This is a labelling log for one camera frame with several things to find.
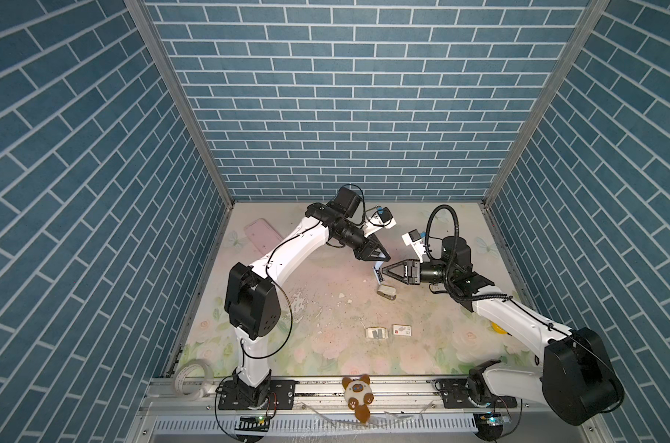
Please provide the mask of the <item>beige mini stapler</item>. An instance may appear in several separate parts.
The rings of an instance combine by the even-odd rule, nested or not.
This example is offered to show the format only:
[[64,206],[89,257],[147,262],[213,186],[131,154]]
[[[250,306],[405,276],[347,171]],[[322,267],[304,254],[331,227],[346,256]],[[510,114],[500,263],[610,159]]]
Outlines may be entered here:
[[387,300],[394,301],[397,298],[397,290],[393,286],[379,284],[377,294]]

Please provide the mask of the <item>yellow tape roll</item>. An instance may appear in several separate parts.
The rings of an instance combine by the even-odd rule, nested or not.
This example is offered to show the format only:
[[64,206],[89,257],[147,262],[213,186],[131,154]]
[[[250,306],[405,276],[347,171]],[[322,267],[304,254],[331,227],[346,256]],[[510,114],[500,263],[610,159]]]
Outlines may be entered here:
[[508,334],[503,328],[499,327],[497,323],[491,323],[492,329],[499,334]]

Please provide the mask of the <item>staple box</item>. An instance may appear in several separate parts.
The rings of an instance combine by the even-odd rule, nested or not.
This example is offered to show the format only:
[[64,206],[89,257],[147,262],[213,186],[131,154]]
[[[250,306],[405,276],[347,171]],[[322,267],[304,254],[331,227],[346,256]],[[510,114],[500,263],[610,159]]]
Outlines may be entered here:
[[392,333],[395,336],[412,337],[412,326],[403,324],[393,324]]

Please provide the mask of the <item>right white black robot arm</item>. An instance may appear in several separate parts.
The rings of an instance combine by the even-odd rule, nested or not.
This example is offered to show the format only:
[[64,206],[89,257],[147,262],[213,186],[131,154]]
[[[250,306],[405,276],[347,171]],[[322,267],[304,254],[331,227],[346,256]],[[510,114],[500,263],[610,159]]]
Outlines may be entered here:
[[402,284],[426,284],[431,292],[448,295],[497,325],[535,357],[531,367],[489,360],[471,369],[467,391],[473,403],[486,405],[502,397],[538,402],[573,426],[622,405],[625,388],[596,332],[557,323],[504,293],[474,271],[472,251],[463,239],[443,238],[440,258],[431,255],[425,239],[414,241],[407,234],[404,240],[416,258],[384,266],[381,275]]

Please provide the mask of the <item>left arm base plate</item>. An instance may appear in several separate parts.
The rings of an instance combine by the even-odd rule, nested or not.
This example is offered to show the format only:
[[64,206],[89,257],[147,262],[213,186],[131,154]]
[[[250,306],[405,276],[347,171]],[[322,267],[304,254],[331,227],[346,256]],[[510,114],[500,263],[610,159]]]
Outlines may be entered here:
[[267,378],[259,386],[248,386],[243,380],[226,380],[218,389],[217,408],[220,411],[292,410],[296,396],[294,380]]

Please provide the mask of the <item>blue mini stapler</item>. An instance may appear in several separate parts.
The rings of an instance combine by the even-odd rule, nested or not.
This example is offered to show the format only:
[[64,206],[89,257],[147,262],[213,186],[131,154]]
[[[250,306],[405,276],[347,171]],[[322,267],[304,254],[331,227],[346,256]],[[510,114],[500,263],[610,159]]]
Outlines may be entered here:
[[383,284],[383,282],[384,282],[384,277],[383,277],[383,274],[382,274],[382,271],[381,271],[382,265],[383,265],[382,262],[376,262],[374,267],[373,267],[373,271],[375,273],[375,277],[377,279],[378,284]]

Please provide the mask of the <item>staple box tray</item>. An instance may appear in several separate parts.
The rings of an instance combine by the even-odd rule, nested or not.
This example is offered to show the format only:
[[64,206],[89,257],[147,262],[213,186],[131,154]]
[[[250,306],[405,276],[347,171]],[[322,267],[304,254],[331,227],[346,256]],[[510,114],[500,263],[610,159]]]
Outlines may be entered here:
[[388,329],[383,327],[366,328],[366,338],[370,340],[386,340],[388,339]]

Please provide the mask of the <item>aluminium front rail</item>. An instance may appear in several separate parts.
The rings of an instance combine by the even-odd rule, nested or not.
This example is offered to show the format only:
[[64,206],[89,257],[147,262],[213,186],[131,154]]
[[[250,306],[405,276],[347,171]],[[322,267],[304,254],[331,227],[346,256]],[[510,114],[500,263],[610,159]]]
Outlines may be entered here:
[[[455,378],[463,376],[432,376],[432,377],[396,377],[396,376],[372,376],[371,389],[374,393],[374,402],[369,406],[370,412],[376,413],[418,413],[438,411],[464,411],[482,413],[484,411],[493,411],[506,413],[512,410],[502,408],[465,408],[465,409],[446,409],[433,387],[433,381],[438,378]],[[273,377],[272,380],[294,380],[296,382],[296,396],[294,396],[294,405],[292,410],[277,411],[276,408],[271,411],[281,412],[307,412],[312,409],[319,413],[349,413],[350,409],[344,400],[344,389],[340,377],[301,377],[301,378],[280,378]],[[226,380],[215,380],[214,385],[202,393],[197,400],[190,400],[187,395],[179,394],[173,391],[173,382],[168,378],[156,378],[151,382],[146,397],[141,403],[139,410],[141,413],[156,413],[160,415],[196,415],[199,412],[218,410],[217,402],[219,400],[218,389]],[[521,404],[531,405],[534,408],[547,410],[548,407],[539,402],[533,402],[530,399],[523,398],[518,392],[516,394],[509,392],[505,395],[495,395],[498,397],[508,396],[518,400]],[[220,411],[220,412],[249,412],[247,411]]]

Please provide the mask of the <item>pink rectangular case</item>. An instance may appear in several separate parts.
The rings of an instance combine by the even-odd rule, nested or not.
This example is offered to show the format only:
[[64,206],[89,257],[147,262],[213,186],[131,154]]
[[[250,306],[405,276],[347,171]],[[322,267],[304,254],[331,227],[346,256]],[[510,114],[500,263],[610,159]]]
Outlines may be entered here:
[[283,237],[263,218],[246,225],[244,233],[261,255],[270,253],[283,242]]

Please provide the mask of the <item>panda plush toy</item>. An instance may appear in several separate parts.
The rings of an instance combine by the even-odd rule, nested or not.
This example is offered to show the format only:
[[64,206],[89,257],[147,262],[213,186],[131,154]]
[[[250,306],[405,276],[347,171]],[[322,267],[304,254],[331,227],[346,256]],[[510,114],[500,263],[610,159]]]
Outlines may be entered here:
[[355,418],[361,424],[366,424],[371,416],[369,406],[374,401],[374,393],[370,386],[371,379],[368,375],[360,378],[342,379],[344,389],[344,400],[348,408],[355,414]]

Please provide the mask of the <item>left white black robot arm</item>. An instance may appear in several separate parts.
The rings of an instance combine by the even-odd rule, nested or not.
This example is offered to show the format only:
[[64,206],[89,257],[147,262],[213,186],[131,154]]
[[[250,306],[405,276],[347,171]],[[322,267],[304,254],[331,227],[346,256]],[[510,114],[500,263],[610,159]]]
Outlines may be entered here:
[[285,281],[311,254],[334,240],[351,249],[356,260],[390,260],[377,232],[394,227],[394,216],[386,207],[364,210],[362,221],[357,223],[353,216],[364,203],[357,188],[343,186],[333,200],[308,205],[296,228],[262,258],[230,269],[224,311],[240,349],[235,369],[238,385],[252,391],[268,387],[272,376],[268,359],[277,351],[267,351],[267,336],[282,314],[279,294]]

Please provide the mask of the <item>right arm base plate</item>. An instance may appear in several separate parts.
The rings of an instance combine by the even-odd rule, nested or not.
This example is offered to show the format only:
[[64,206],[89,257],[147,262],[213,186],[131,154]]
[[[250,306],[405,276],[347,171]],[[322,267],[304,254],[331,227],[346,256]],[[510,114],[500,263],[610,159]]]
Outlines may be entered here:
[[441,397],[446,409],[502,408],[512,410],[518,407],[514,397],[498,397],[491,393],[482,380],[472,377],[438,378],[433,387]]

